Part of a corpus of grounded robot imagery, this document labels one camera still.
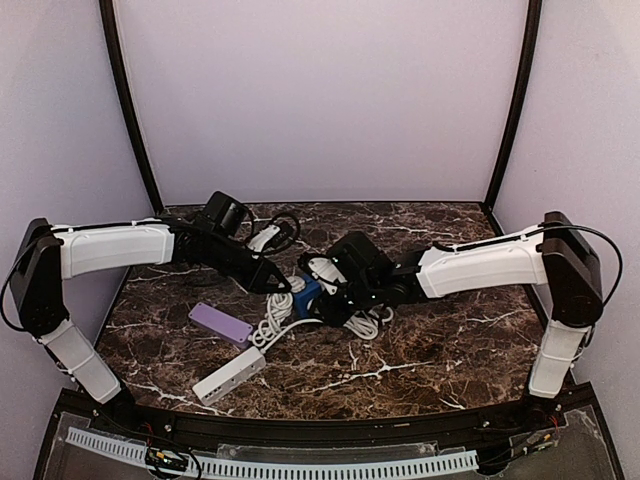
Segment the dark blue cube socket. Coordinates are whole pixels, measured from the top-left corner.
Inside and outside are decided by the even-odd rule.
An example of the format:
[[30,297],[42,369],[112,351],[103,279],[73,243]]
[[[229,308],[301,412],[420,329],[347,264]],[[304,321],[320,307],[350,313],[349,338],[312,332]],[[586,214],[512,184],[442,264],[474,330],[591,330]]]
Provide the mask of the dark blue cube socket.
[[322,293],[321,285],[306,274],[296,276],[291,285],[296,314],[301,319],[308,318],[311,302]]

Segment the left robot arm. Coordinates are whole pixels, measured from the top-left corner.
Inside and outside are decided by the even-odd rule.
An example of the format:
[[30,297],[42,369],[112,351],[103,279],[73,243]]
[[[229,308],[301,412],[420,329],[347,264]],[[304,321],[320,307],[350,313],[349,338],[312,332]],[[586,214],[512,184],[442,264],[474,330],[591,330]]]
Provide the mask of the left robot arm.
[[204,265],[255,294],[288,293],[291,284],[261,253],[223,228],[178,218],[144,219],[81,227],[31,221],[1,288],[18,321],[97,403],[124,396],[126,387],[74,324],[64,304],[63,281],[86,273],[135,265]]

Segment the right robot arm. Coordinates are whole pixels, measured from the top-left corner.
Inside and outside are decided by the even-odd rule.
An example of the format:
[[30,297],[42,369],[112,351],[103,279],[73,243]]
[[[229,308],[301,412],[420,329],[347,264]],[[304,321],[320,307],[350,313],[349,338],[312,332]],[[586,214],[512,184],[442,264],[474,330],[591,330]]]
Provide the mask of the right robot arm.
[[603,292],[598,254],[584,237],[594,232],[552,211],[542,223],[519,232],[467,244],[433,244],[397,260],[364,233],[352,232],[308,261],[323,289],[311,309],[338,327],[377,307],[421,304],[498,286],[547,286],[552,311],[528,392],[552,399],[610,300]]

